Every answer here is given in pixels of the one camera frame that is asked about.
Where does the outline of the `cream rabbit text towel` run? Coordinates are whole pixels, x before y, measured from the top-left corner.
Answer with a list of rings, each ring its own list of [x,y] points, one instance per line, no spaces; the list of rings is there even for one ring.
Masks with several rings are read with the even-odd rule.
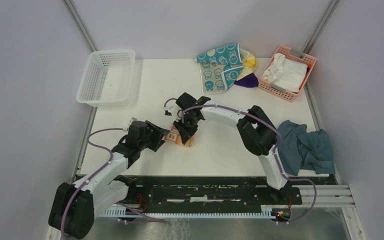
[[[167,143],[172,143],[172,144],[176,144],[184,147],[192,147],[194,144],[194,139],[195,137],[192,136],[189,140],[183,143],[181,135],[174,125],[171,125],[169,127],[169,133],[167,133],[163,138],[163,140]]]

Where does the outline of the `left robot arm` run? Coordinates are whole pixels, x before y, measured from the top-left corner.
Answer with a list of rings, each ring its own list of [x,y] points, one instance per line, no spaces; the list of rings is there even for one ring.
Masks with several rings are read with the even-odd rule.
[[[143,150],[156,152],[170,131],[147,120],[133,120],[126,132],[113,148],[93,143],[93,147],[108,151],[104,164],[74,183],[58,186],[48,218],[50,227],[81,240],[95,219],[112,205],[136,200],[136,181],[121,174],[140,158]]]

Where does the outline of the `white plastic basket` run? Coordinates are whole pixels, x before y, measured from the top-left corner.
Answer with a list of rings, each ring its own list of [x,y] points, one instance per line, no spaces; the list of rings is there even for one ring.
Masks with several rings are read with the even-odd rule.
[[[89,54],[76,94],[76,101],[91,107],[124,107],[129,104],[133,49],[110,49]]]

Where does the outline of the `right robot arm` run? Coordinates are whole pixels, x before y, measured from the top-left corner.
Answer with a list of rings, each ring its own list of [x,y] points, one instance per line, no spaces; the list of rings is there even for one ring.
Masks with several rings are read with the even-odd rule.
[[[222,105],[209,97],[194,98],[183,93],[176,98],[179,119],[173,123],[182,144],[186,144],[198,131],[199,121],[214,121],[238,130],[244,147],[257,156],[266,174],[269,199],[282,204],[289,198],[289,177],[281,163],[278,147],[281,134],[263,109],[257,105],[249,109]]]

